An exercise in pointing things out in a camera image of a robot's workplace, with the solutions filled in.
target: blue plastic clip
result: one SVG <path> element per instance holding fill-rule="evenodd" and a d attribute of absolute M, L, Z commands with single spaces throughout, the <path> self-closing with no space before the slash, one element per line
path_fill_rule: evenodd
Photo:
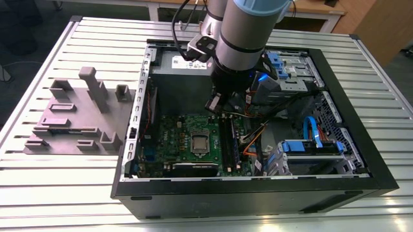
<path fill-rule="evenodd" d="M 322 147 L 321 139 L 320 139 L 320 133 L 318 133 L 318 128 L 317 128 L 317 122 L 314 117 L 308 116 L 304 119 L 304 126 L 302 126 L 302 134 L 304 134 L 304 139 L 309 139 L 309 122 L 312 123 L 312 134 L 313 134 L 313 139 L 316 140 L 317 147 Z"/>
<path fill-rule="evenodd" d="M 290 151 L 290 147 L 289 147 L 289 144 L 286 142 L 282 142 L 282 151 L 284 152 Z"/>
<path fill-rule="evenodd" d="M 340 153 L 343 153 L 343 152 L 344 152 L 344 145 L 343 145 L 343 142 L 337 141 L 337 142 L 336 142 L 336 145 L 337 145 L 337 149 L 339 149 Z"/>

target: blue drive bracket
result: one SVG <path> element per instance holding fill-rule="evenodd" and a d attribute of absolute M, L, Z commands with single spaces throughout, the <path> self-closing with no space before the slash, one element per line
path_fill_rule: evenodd
<path fill-rule="evenodd" d="M 304 139 L 309 139 L 309 123 L 312 124 L 312 134 L 313 134 L 313 139 L 316 140 L 317 147 L 322 147 L 320 133 L 317 129 L 317 122 L 316 122 L 314 117 L 312 116 L 308 116 L 304 119 L 304 125 L 302 125 Z"/>
<path fill-rule="evenodd" d="M 268 52 L 268 55 L 269 55 L 269 59 L 272 61 L 272 64 L 274 65 L 274 68 L 277 70 L 277 76 L 281 80 L 285 80 L 288 79 L 290 76 L 289 74 L 286 73 L 285 71 L 285 68 L 284 68 L 284 61 L 280 59 L 280 56 L 277 53 L 274 52 Z"/>

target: aluminum table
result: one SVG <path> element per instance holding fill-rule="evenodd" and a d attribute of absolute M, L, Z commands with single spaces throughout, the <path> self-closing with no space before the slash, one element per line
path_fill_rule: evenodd
<path fill-rule="evenodd" d="M 139 221 L 110 198 L 118 156 L 26 155 L 24 143 L 55 79 L 85 87 L 94 66 L 107 88 L 137 89 L 147 39 L 171 39 L 170 23 L 74 17 L 0 132 L 0 229 L 54 231 L 401 231 L 413 228 L 413 110 L 361 41 L 276 30 L 269 45 L 318 48 L 400 184 L 325 214 Z M 177 32 L 190 40 L 198 25 Z"/>

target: gray plastic part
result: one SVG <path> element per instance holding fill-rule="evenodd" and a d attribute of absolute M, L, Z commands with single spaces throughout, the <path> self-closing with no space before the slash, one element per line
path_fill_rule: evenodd
<path fill-rule="evenodd" d="M 99 149 L 95 140 L 79 139 L 77 147 L 81 151 L 97 151 Z"/>
<path fill-rule="evenodd" d="M 103 145 L 106 150 L 118 151 L 122 146 L 122 141 L 119 139 L 117 132 L 114 132 L 111 138 L 109 138 L 109 135 L 103 133 L 101 137 L 101 144 Z"/>
<path fill-rule="evenodd" d="M 48 126 L 44 126 L 44 128 L 35 127 L 32 132 L 39 137 L 42 137 L 42 136 L 53 136 L 53 133 L 48 131 Z"/>
<path fill-rule="evenodd" d="M 67 80 L 55 80 L 50 91 L 57 99 L 69 99 L 67 91 L 73 91 L 74 88 Z"/>
<path fill-rule="evenodd" d="M 102 133 L 109 136 L 117 133 L 121 143 L 123 143 L 131 117 L 133 102 L 118 102 L 115 89 L 107 89 L 107 105 L 110 113 L 102 114 L 95 102 L 90 99 L 87 88 L 74 88 L 67 91 L 69 99 L 51 98 L 40 121 L 35 126 L 34 134 L 30 140 L 43 139 L 50 145 L 47 149 L 24 149 L 26 154 L 42 155 L 118 155 L 117 150 L 107 150 L 101 144 Z M 130 89 L 133 98 L 135 90 Z M 77 105 L 77 111 L 51 111 L 53 104 L 73 103 Z M 71 125 L 44 126 L 44 119 L 69 119 Z M 94 140 L 98 146 L 97 150 L 79 150 L 78 140 Z"/>
<path fill-rule="evenodd" d="M 69 127 L 71 125 L 71 121 L 67 118 L 44 118 L 42 120 L 42 125 Z"/>
<path fill-rule="evenodd" d="M 83 19 L 83 16 L 81 16 L 81 15 L 73 15 L 73 17 L 71 17 L 71 22 L 81 22 L 82 21 L 82 19 Z"/>
<path fill-rule="evenodd" d="M 131 102 L 131 92 L 127 85 L 117 85 L 117 98 L 118 102 Z"/>
<path fill-rule="evenodd" d="M 43 139 L 30 139 L 24 146 L 31 150 L 46 150 L 50 144 Z"/>
<path fill-rule="evenodd" d="M 289 80 L 280 80 L 280 86 L 282 91 L 306 92 L 308 87 L 305 82 L 298 78 L 290 78 Z"/>
<path fill-rule="evenodd" d="M 98 127 L 83 127 L 81 132 L 85 137 L 101 137 L 102 134 Z"/>
<path fill-rule="evenodd" d="M 99 111 L 107 113 L 110 111 L 109 104 L 106 102 L 107 90 L 103 82 L 98 82 L 95 78 L 97 69 L 94 67 L 82 67 L 79 77 L 86 81 L 90 89 L 90 95 L 97 103 Z"/>
<path fill-rule="evenodd" d="M 74 103 L 58 103 L 50 106 L 50 110 L 54 112 L 75 112 L 77 106 Z"/>

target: wooden desk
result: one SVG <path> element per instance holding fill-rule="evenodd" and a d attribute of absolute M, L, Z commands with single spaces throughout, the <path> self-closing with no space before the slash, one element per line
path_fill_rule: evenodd
<path fill-rule="evenodd" d="M 85 2 L 85 3 L 99 3 L 99 4 L 113 4 L 113 5 L 127 5 L 127 6 L 145 6 L 150 11 L 150 20 L 159 21 L 159 8 L 174 8 L 178 9 L 183 0 L 63 0 L 71 2 Z M 190 0 L 185 9 L 193 9 L 197 0 Z M 198 5 L 204 5 L 204 0 L 198 0 Z M 324 4 L 324 0 L 296 0 L 297 5 L 297 18 L 313 18 L 322 19 L 325 23 L 321 27 L 320 32 L 331 33 L 335 26 L 340 20 L 340 17 L 347 14 L 347 10 L 337 3 L 336 7 L 329 7 Z M 293 4 L 286 17 L 293 16 Z"/>

